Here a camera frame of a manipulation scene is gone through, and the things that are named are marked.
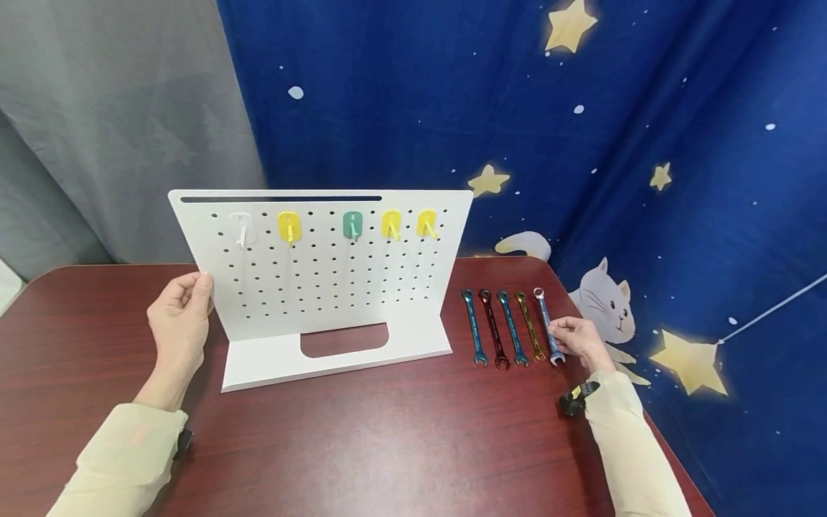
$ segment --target hand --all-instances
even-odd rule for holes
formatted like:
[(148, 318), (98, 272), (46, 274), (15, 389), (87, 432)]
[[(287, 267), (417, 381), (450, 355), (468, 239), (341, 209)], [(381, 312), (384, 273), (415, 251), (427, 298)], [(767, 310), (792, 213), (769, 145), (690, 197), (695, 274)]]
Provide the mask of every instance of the hand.
[(579, 356), (589, 373), (615, 370), (606, 345), (590, 320), (566, 316), (552, 321), (548, 330), (558, 341), (560, 351)]
[(196, 271), (173, 279), (146, 310), (158, 350), (156, 370), (191, 376), (202, 365), (212, 294), (212, 276)]

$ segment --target sleeve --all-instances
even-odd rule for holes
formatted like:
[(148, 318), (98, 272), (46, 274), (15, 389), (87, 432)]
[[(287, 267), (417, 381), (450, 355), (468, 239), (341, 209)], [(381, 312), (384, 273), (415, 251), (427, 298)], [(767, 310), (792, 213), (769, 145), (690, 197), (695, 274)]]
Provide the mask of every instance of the sleeve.
[(691, 515), (629, 378), (598, 371), (589, 380), (600, 383), (586, 399), (586, 418), (600, 448), (615, 514)]
[(138, 517), (170, 480), (187, 414), (121, 404), (78, 456), (46, 517)]

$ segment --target combination wrench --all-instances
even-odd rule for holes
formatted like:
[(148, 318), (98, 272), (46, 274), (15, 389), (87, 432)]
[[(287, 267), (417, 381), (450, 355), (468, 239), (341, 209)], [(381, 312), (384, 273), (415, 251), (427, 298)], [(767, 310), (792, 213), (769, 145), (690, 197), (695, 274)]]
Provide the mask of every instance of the combination wrench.
[(566, 362), (566, 356), (562, 355), (560, 349), (557, 348), (557, 340), (552, 335), (552, 331), (548, 329), (548, 326), (552, 324), (552, 320), (548, 317), (548, 308), (546, 307), (546, 300), (544, 299), (543, 290), (539, 287), (535, 288), (534, 296), (540, 303), (540, 310), (543, 312), (543, 323), (546, 325), (546, 335), (548, 335), (548, 346), (552, 349), (552, 356), (549, 359), (549, 362), (551, 362), (554, 366), (557, 366), (557, 360), (560, 359), (563, 362)]
[(468, 319), (471, 321), (471, 335), (474, 336), (474, 364), (482, 363), (482, 367), (488, 366), (488, 357), (482, 351), (482, 341), (480, 340), (480, 331), (476, 327), (476, 315), (474, 314), (474, 293), (470, 289), (462, 291), (462, 299), (466, 301), (468, 308)]
[(520, 310), (523, 311), (525, 325), (528, 327), (528, 334), (531, 335), (531, 344), (534, 347), (534, 360), (543, 362), (546, 360), (546, 354), (543, 353), (540, 342), (537, 340), (537, 334), (534, 333), (534, 325), (531, 323), (531, 316), (528, 315), (528, 307), (526, 307), (525, 304), (525, 294), (519, 292), (514, 297), (517, 299), (517, 303), (519, 303)]
[(480, 291), (480, 299), (485, 306), (485, 316), (488, 317), (488, 326), (491, 329), (491, 337), (494, 339), (494, 349), (497, 351), (497, 357), (494, 359), (494, 366), (497, 370), (501, 366), (505, 366), (505, 371), (511, 368), (511, 361), (505, 356), (503, 352), (503, 343), (500, 341), (500, 332), (497, 330), (497, 322), (494, 320), (494, 310), (491, 309), (491, 291), (483, 289)]
[(505, 311), (505, 321), (509, 323), (509, 332), (511, 332), (511, 341), (514, 342), (514, 364), (523, 365), (528, 368), (528, 358), (523, 353), (523, 347), (519, 344), (519, 337), (517, 337), (517, 328), (514, 326), (514, 319), (511, 317), (511, 308), (509, 307), (509, 294), (506, 291), (497, 293), (497, 298), (503, 305)]

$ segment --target star print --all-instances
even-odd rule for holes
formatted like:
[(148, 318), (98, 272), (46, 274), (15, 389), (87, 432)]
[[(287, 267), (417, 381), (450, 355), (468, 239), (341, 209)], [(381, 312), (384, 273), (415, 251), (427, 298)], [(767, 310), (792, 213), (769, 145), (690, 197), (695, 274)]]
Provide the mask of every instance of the star print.
[(669, 167), (671, 166), (671, 163), (667, 163), (663, 167), (660, 165), (655, 167), (655, 173), (652, 175), (652, 179), (649, 180), (649, 186), (656, 188), (657, 191), (660, 192), (664, 187), (670, 184), (672, 182), (672, 177), (669, 175)]
[(549, 12), (548, 20), (552, 23), (552, 33), (548, 37), (546, 50), (565, 46), (572, 54), (577, 52), (583, 33), (597, 23), (597, 18), (586, 12), (585, 0), (574, 0), (562, 11)]
[(468, 186), (470, 186), (474, 190), (475, 198), (480, 197), (482, 194), (485, 194), (486, 192), (499, 194), (502, 190), (503, 183), (508, 181), (510, 177), (511, 176), (509, 175), (496, 174), (494, 171), (494, 166), (488, 164), (485, 166), (485, 168), (482, 170), (482, 173), (479, 176), (468, 182)]
[(661, 334), (664, 348), (649, 359), (674, 371), (687, 395), (701, 386), (727, 395), (724, 383), (715, 369), (717, 344), (688, 342), (663, 329)]

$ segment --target wooden table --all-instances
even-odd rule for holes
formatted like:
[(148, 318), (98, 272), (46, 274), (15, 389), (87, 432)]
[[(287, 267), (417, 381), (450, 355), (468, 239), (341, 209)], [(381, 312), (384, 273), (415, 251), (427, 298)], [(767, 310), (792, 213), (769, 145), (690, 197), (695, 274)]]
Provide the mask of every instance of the wooden table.
[[(146, 307), (193, 269), (55, 270), (0, 319), (0, 515), (46, 513), (110, 409), (131, 400), (152, 369)], [(536, 286), (553, 317), (577, 314), (542, 261), (459, 259), (442, 308), (452, 355), (223, 395), (227, 338), (214, 318), (184, 402), (195, 441), (150, 515), (612, 515), (588, 423), (558, 414), (557, 397), (585, 377), (577, 361), (497, 371), (481, 305), (491, 364), (472, 361), (460, 291)], [(530, 352), (521, 318), (517, 327)], [(317, 334), (307, 345), (369, 342), (376, 329)], [(657, 435), (693, 515), (711, 515)]]

